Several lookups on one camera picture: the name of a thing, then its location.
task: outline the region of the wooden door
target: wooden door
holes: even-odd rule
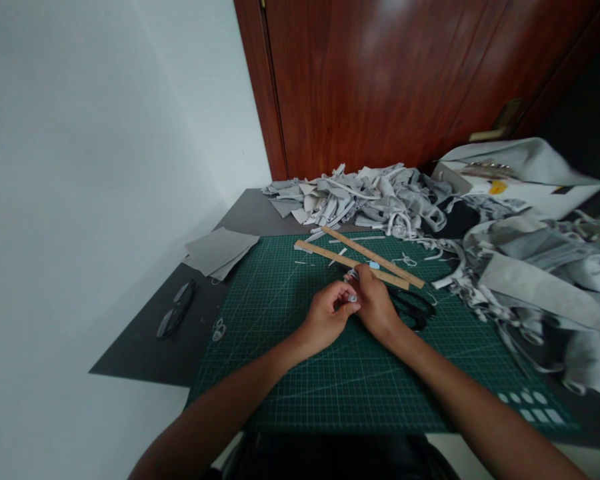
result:
[[[267,0],[288,176],[420,165],[523,112],[594,0]]]

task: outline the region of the white wall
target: white wall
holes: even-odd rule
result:
[[[137,0],[137,4],[196,145],[228,204],[245,188],[270,183],[232,0]]]
[[[270,178],[231,2],[187,3],[223,25],[216,54],[208,32],[189,32],[206,50],[192,47],[188,62],[204,73],[224,55],[234,68],[216,71],[217,89],[200,77],[204,112],[195,89],[181,103],[149,37],[158,12],[0,1],[0,479],[123,478],[183,406],[185,389],[87,371],[182,244],[210,231],[238,189]],[[196,131],[192,115],[214,105],[213,135]],[[234,179],[232,163],[259,173]]]

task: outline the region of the pile of fabric scraps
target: pile of fabric scraps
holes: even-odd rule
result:
[[[461,243],[419,241],[459,257],[435,288],[449,287],[480,320],[497,324],[514,355],[543,373],[563,371],[563,384],[584,395],[600,393],[600,221],[580,214],[560,222],[526,211],[480,223]],[[563,358],[540,365],[528,347],[543,345],[548,327],[568,332],[569,340]]]
[[[412,239],[420,236],[420,231],[432,236],[444,235],[447,216],[459,201],[477,212],[473,223],[465,225],[462,234],[478,221],[502,219],[527,207],[522,201],[497,201],[490,195],[460,197],[452,192],[448,182],[434,181],[402,163],[383,169],[364,167],[357,173],[345,174],[344,170],[343,163],[330,177],[275,181],[263,188],[262,193],[273,196],[270,202],[282,218],[291,214],[304,225],[317,225],[312,230],[315,236],[307,241],[321,236],[322,226],[337,229],[340,222],[356,214],[358,226],[381,229],[386,235],[400,239]],[[463,221],[466,212],[460,212],[457,218]]]
[[[255,235],[246,235],[222,227],[186,244],[189,255],[182,263],[199,270],[206,277],[222,281],[258,240],[260,237]]]

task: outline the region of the cardboard box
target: cardboard box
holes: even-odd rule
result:
[[[541,213],[556,220],[560,220],[600,191],[600,185],[560,187],[516,179],[492,181],[480,177],[470,177],[460,173],[464,166],[466,163],[461,161],[439,161],[432,178],[449,182],[453,186],[453,190],[461,194],[483,193],[494,195],[500,199],[524,200]]]

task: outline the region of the scissors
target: scissors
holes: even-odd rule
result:
[[[346,267],[342,268],[342,270],[346,271],[348,275],[359,281],[358,274],[355,270],[347,270]],[[405,322],[405,324],[414,332],[421,332],[427,328],[427,322],[435,317],[435,307],[430,301],[417,293],[408,290],[389,286],[387,286],[387,290],[400,320]],[[410,325],[407,317],[412,318],[415,324]]]

